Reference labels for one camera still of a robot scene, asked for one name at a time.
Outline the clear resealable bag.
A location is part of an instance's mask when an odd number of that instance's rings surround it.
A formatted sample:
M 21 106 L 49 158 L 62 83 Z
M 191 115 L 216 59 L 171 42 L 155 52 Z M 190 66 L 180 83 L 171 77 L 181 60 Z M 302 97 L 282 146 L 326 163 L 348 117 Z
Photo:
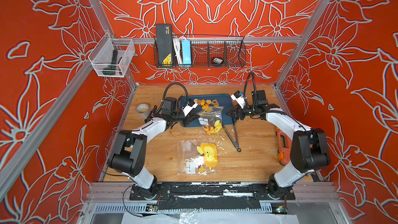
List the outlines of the clear resealable bag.
M 222 130 L 223 109 L 223 106 L 207 106 L 198 113 L 199 123 L 207 134 L 215 134 Z

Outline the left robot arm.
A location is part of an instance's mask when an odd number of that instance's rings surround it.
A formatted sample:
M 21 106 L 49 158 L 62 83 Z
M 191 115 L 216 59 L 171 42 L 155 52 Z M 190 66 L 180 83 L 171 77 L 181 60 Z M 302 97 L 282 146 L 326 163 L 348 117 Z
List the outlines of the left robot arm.
M 197 120 L 199 115 L 193 111 L 197 106 L 184 85 L 169 84 L 160 107 L 152 109 L 144 125 L 117 134 L 107 165 L 131 179 L 135 183 L 133 189 L 143 198 L 153 199 L 158 193 L 157 178 L 145 168 L 147 144 L 177 123 L 186 127 Z

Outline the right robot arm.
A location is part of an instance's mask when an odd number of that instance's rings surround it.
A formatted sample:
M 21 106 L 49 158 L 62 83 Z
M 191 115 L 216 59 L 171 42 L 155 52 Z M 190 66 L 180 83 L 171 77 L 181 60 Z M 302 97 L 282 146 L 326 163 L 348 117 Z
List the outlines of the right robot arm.
M 290 161 L 280 171 L 272 174 L 267 183 L 267 194 L 278 200 L 307 174 L 315 173 L 330 164 L 326 134 L 302 124 L 285 113 L 278 105 L 270 104 L 264 90 L 257 90 L 254 72 L 250 72 L 242 92 L 231 95 L 237 102 L 227 112 L 234 121 L 246 117 L 265 120 L 281 130 L 291 141 Z

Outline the black metal tongs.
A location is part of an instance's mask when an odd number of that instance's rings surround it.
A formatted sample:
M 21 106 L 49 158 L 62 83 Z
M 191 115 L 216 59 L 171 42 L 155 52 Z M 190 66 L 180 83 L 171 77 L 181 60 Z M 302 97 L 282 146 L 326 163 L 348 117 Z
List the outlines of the black metal tongs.
M 236 123 L 235 123 L 235 122 L 232 122 L 232 125 L 233 125 L 232 130 L 233 130 L 234 137 L 232 137 L 232 135 L 228 132 L 228 130 L 227 130 L 227 128 L 225 127 L 224 124 L 222 124 L 222 127 L 223 127 L 223 129 L 225 130 L 225 132 L 226 132 L 228 138 L 229 138 L 230 141 L 232 142 L 232 144 L 233 144 L 233 146 L 235 147 L 235 149 L 237 150 L 237 152 L 241 152 L 241 148 L 240 148 L 239 140 L 238 140 L 238 136 L 237 136 Z

